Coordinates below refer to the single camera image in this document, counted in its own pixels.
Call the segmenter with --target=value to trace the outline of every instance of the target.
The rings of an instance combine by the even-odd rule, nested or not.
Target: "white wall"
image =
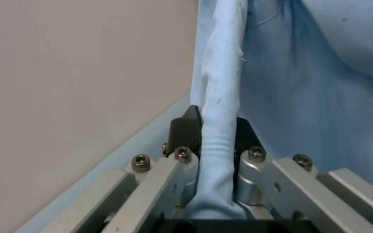
[[[184,95],[197,0],[0,0],[0,232]]]

